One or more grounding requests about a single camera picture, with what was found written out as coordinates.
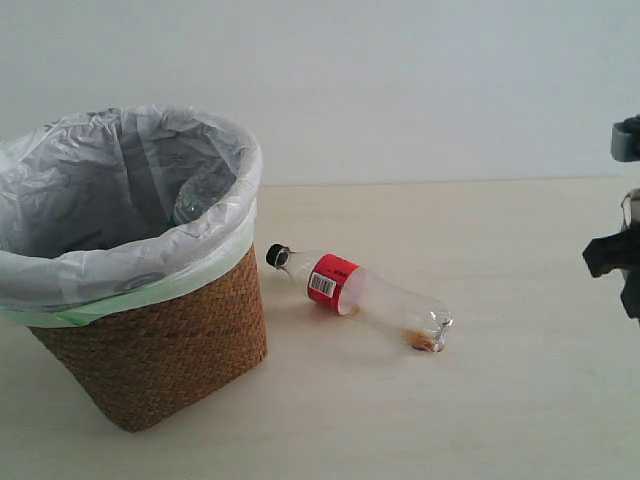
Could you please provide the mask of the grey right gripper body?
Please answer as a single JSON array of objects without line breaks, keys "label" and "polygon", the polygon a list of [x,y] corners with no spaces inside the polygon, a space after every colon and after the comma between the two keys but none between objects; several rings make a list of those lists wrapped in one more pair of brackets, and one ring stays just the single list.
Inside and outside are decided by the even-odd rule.
[{"label": "grey right gripper body", "polygon": [[[634,115],[612,125],[610,153],[614,161],[639,166],[639,116]],[[639,181],[620,203],[622,230],[639,225]]]}]

